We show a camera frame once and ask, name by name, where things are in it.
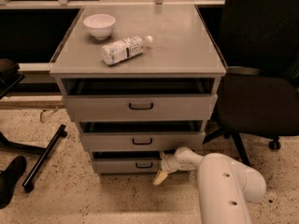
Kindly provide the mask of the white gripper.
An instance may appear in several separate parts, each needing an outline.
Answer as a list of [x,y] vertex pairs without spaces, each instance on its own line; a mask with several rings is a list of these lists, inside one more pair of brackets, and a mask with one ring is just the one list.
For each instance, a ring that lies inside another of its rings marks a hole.
[[161,169],[153,180],[153,185],[158,186],[162,184],[168,177],[168,174],[174,173],[178,170],[178,161],[176,157],[172,154],[166,154],[160,150],[159,151],[161,160]]

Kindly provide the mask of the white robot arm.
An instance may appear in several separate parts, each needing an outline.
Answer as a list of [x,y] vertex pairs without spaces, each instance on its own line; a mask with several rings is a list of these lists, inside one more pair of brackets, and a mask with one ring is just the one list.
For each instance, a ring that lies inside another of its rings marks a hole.
[[196,171],[202,224],[253,224],[247,203],[260,202],[266,193],[257,170],[220,153],[201,156],[187,147],[174,154],[161,151],[160,157],[154,185],[174,172]]

